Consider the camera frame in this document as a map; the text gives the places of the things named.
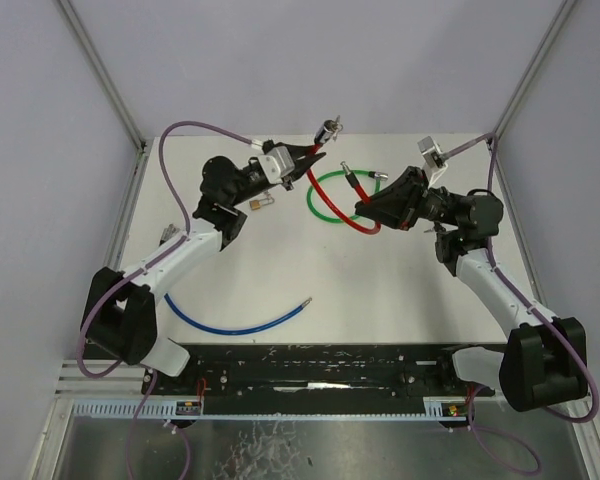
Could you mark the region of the red cable lock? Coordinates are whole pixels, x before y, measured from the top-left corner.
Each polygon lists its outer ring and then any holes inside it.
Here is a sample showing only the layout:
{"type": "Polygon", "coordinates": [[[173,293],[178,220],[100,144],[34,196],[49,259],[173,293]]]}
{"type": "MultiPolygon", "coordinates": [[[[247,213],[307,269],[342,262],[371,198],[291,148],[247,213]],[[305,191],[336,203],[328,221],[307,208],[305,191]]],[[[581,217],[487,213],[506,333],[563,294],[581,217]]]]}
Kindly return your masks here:
{"type": "MultiPolygon", "coordinates": [[[[330,131],[329,125],[332,119],[325,120],[322,125],[319,127],[318,131],[314,136],[313,145],[317,145],[320,150],[330,141],[330,131]]],[[[362,203],[368,203],[370,201],[370,196],[361,186],[360,181],[355,173],[346,162],[341,163],[342,174],[347,180],[349,186],[356,192],[359,200],[362,203]]],[[[373,227],[365,227],[358,223],[355,219],[352,219],[349,215],[346,215],[337,205],[336,203],[329,197],[326,191],[322,188],[320,182],[316,178],[315,174],[312,170],[309,170],[308,173],[309,182],[313,190],[318,194],[320,199],[324,202],[324,204],[331,210],[331,212],[344,224],[353,228],[361,234],[373,236],[377,235],[381,230],[381,225],[378,222],[374,223],[373,227]]]]}

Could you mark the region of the red lock key bunch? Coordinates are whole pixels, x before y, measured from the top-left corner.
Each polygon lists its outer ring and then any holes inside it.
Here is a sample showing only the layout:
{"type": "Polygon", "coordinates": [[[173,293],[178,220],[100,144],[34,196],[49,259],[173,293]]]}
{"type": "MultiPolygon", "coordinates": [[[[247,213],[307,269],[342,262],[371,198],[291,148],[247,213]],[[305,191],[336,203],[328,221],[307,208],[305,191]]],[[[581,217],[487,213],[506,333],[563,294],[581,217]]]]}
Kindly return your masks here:
{"type": "Polygon", "coordinates": [[[343,124],[341,122],[341,116],[337,115],[334,119],[330,121],[329,131],[330,131],[330,139],[335,141],[343,129],[343,124]]]}

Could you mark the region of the brass padlock with key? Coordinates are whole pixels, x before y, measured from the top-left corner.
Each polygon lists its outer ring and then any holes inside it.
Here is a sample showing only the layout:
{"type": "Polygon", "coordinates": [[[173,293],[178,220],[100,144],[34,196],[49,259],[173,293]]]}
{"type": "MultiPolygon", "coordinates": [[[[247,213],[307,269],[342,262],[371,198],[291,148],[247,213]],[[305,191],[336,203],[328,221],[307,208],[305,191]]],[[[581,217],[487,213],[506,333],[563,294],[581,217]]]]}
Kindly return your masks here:
{"type": "Polygon", "coordinates": [[[261,197],[250,200],[249,208],[252,211],[257,211],[266,206],[272,205],[274,203],[275,203],[275,199],[270,194],[267,194],[267,195],[263,195],[261,197]]]}

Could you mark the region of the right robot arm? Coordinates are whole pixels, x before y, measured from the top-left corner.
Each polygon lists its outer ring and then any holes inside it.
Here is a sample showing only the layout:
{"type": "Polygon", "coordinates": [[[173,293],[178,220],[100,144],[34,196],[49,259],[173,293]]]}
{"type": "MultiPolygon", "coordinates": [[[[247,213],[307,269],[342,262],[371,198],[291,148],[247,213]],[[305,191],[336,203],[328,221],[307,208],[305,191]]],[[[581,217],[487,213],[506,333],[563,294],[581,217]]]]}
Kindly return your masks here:
{"type": "Polygon", "coordinates": [[[518,412],[579,400],[589,391],[586,335],[575,318],[560,318],[529,300],[498,265],[492,239],[504,218],[488,189],[457,194],[432,188],[420,168],[407,168],[381,191],[359,201],[357,215],[408,231],[432,222],[438,262],[468,287],[507,338],[499,350],[466,346],[436,369],[438,387],[458,394],[470,383],[501,392],[518,412]]]}

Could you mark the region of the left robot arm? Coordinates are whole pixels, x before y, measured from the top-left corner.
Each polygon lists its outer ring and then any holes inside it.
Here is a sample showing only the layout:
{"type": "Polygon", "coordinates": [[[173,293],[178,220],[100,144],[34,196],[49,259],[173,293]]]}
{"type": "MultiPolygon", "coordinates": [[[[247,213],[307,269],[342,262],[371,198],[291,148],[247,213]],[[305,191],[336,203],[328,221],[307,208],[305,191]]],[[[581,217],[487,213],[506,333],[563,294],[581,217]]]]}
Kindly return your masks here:
{"type": "Polygon", "coordinates": [[[183,230],[131,267],[104,267],[94,275],[78,349],[92,342],[116,364],[142,365],[164,374],[175,393],[192,392],[199,371],[188,363],[188,350],[160,331],[158,304],[185,274],[237,238],[246,221],[240,204],[278,185],[292,189],[322,156],[316,146],[267,141],[263,153],[243,168],[225,156],[209,159],[202,168],[198,206],[186,214],[183,230]]]}

